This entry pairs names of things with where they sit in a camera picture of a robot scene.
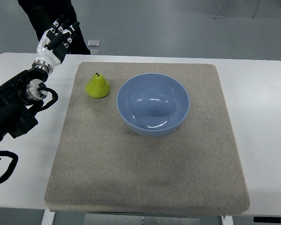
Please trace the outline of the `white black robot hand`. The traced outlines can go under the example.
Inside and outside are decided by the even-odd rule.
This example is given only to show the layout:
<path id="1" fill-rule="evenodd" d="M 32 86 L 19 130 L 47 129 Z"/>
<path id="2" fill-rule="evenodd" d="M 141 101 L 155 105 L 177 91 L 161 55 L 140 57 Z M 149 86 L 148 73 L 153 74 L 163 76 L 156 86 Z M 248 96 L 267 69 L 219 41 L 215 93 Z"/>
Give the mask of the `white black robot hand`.
<path id="1" fill-rule="evenodd" d="M 42 35 L 32 67 L 43 69 L 50 75 L 54 68 L 63 62 L 77 36 L 79 25 L 79 22 L 71 24 L 64 15 L 59 16 Z"/>

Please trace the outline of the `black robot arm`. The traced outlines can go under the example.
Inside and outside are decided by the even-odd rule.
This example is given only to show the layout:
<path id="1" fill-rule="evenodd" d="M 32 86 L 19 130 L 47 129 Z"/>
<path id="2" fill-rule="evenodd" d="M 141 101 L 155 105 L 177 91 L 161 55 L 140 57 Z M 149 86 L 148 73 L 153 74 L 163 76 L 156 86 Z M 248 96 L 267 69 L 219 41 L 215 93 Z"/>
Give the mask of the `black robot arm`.
<path id="1" fill-rule="evenodd" d="M 51 107 L 58 94 L 44 84 L 48 72 L 24 70 L 0 86 L 0 142 L 6 134 L 17 138 L 38 124 L 40 111 Z"/>

